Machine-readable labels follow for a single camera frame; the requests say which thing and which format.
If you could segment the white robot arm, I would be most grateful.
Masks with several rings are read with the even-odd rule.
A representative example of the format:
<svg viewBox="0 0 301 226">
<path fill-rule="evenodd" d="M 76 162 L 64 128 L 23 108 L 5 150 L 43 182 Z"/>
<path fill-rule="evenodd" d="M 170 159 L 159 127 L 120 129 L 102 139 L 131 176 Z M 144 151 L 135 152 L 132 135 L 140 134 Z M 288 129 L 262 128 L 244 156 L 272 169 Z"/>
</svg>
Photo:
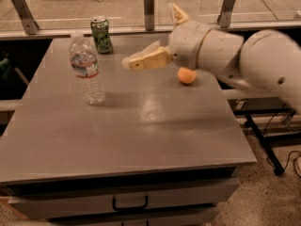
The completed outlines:
<svg viewBox="0 0 301 226">
<path fill-rule="evenodd" d="M 191 71 L 203 70 L 236 89 L 269 92 L 301 113 L 301 47 L 273 29 L 248 39 L 193 21 L 171 3 L 174 28 L 163 46 L 156 41 L 127 56 L 128 70 L 164 68 L 169 63 Z"/>
</svg>

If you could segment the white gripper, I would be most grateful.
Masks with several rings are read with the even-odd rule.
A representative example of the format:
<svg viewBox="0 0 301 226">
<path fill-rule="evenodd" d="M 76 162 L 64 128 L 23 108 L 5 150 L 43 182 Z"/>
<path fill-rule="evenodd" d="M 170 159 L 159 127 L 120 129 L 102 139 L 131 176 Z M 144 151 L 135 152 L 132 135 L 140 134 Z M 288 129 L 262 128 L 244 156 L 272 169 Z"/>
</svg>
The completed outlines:
<svg viewBox="0 0 301 226">
<path fill-rule="evenodd" d="M 200 48 L 211 28 L 207 24 L 188 21 L 189 16 L 175 3 L 168 8 L 174 26 L 168 36 L 168 46 L 155 41 L 140 52 L 125 57 L 121 61 L 123 68 L 131 71 L 159 69 L 166 67 L 172 60 L 178 67 L 198 70 Z"/>
</svg>

